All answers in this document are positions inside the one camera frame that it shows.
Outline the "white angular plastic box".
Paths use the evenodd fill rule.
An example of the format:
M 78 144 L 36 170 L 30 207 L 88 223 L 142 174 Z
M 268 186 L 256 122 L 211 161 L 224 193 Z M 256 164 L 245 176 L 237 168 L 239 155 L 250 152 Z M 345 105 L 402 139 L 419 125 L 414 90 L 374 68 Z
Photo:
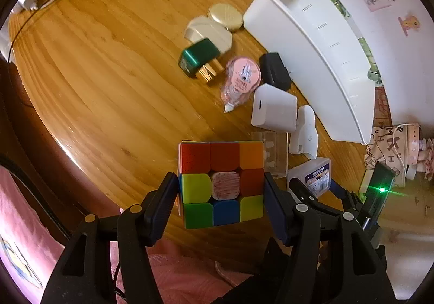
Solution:
M 230 31 L 206 16 L 193 18 L 185 29 L 184 39 L 195 44 L 205 38 L 217 47 L 220 54 L 225 54 L 232 48 Z

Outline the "green perfume bottle gold cap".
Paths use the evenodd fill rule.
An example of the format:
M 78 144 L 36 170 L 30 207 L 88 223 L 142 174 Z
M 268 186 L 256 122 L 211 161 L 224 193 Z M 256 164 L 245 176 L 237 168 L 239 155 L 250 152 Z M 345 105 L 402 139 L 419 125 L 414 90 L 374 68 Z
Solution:
M 201 39 L 195 44 L 183 49 L 178 60 L 178 66 L 190 78 L 210 85 L 224 71 L 218 61 L 220 51 L 208 38 Z

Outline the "white plastic storage bin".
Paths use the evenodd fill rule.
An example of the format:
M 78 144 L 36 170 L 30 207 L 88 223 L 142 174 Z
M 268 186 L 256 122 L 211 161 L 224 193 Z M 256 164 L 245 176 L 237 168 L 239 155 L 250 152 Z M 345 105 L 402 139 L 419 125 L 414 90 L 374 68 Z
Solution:
M 369 143 L 375 98 L 370 63 L 331 0 L 254 0 L 244 28 L 280 55 L 332 140 Z

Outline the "small labelled plastic box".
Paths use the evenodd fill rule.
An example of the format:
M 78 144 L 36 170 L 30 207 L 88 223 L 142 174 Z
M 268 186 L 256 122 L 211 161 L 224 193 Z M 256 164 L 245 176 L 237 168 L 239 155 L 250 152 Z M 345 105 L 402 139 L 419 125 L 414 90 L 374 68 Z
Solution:
M 298 179 L 315 197 L 320 197 L 330 188 L 331 160 L 325 157 L 309 160 L 288 171 L 288 182 Z

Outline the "patterned fabric storage bag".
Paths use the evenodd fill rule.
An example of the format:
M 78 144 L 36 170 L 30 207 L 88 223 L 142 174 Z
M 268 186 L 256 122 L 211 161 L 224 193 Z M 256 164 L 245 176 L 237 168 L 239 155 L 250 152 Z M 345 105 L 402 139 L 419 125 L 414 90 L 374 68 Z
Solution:
M 405 187 L 408 158 L 409 124 L 396 127 L 373 127 L 371 140 L 366 147 L 365 168 L 373 170 L 382 162 L 395 172 L 395 187 Z

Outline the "pink correction tape dispenser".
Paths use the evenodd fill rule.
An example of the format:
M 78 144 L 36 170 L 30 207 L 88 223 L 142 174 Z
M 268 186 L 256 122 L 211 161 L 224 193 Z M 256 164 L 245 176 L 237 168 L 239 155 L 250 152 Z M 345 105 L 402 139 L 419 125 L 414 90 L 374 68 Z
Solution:
M 258 64 L 249 57 L 236 57 L 226 65 L 226 80 L 221 88 L 224 113 L 244 104 L 261 82 Z

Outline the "rag doll brown hair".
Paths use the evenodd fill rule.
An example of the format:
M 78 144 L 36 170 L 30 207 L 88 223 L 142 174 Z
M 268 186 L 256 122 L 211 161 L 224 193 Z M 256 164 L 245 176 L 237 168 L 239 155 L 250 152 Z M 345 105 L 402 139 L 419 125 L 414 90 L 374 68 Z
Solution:
M 425 175 L 425 180 L 431 182 L 434 175 L 434 143 L 433 138 L 419 141 L 419 153 L 416 171 Z

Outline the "white plastic clip holder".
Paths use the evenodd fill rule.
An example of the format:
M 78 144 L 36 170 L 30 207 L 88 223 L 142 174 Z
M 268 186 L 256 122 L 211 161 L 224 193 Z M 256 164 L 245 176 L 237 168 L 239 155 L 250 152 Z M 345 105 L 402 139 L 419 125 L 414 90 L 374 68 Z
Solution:
M 296 130 L 291 133 L 288 152 L 303 154 L 310 160 L 318 154 L 318 132 L 315 127 L 315 113 L 311 106 L 300 106 L 297 112 Z

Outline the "multicoloured puzzle cube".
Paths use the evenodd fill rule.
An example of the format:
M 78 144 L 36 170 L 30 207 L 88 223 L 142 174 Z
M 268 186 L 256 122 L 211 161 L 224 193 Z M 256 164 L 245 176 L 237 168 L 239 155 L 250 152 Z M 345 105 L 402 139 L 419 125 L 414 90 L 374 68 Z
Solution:
M 179 144 L 180 215 L 188 230 L 263 217 L 261 141 Z

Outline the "white power strip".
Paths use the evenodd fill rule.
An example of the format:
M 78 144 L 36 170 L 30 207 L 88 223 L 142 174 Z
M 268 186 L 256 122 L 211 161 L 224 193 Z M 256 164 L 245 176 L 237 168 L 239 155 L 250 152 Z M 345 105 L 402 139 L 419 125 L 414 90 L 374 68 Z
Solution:
M 36 11 L 37 9 L 37 0 L 18 0 L 12 9 L 12 13 L 18 14 L 23 10 Z

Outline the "pink power strip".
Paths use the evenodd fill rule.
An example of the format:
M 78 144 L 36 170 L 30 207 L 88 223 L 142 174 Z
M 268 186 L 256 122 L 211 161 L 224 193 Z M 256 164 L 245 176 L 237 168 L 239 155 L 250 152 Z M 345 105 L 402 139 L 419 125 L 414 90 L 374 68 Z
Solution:
M 408 165 L 417 164 L 419 157 L 420 126 L 419 124 L 407 125 L 407 157 Z

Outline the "black plug adapter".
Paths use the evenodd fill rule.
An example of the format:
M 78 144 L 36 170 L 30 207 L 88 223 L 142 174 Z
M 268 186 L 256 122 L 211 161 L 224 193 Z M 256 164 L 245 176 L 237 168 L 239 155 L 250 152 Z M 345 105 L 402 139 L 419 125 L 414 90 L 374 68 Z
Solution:
M 291 78 L 277 52 L 263 54 L 259 58 L 259 66 L 264 84 L 269 84 L 284 91 L 290 90 Z

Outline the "round gold compact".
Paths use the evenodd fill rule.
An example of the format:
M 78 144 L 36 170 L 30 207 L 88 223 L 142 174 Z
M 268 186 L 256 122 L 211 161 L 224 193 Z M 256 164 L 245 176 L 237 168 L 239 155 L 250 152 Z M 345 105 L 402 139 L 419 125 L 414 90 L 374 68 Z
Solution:
M 244 23 L 241 12 L 226 3 L 212 5 L 208 10 L 208 17 L 231 32 L 241 29 Z

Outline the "white square charger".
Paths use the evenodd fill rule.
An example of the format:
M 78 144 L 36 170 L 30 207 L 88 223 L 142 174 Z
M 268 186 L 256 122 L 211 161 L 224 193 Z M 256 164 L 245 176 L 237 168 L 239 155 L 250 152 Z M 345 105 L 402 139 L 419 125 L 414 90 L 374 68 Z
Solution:
M 297 97 L 269 84 L 254 92 L 251 124 L 275 132 L 296 130 Z

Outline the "clear acrylic box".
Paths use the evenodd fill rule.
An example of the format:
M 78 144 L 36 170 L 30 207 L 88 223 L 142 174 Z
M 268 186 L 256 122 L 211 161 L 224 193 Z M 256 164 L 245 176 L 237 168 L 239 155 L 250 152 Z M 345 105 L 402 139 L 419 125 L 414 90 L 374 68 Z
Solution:
M 288 133 L 253 132 L 252 140 L 263 142 L 264 169 L 275 179 L 282 179 L 288 173 Z

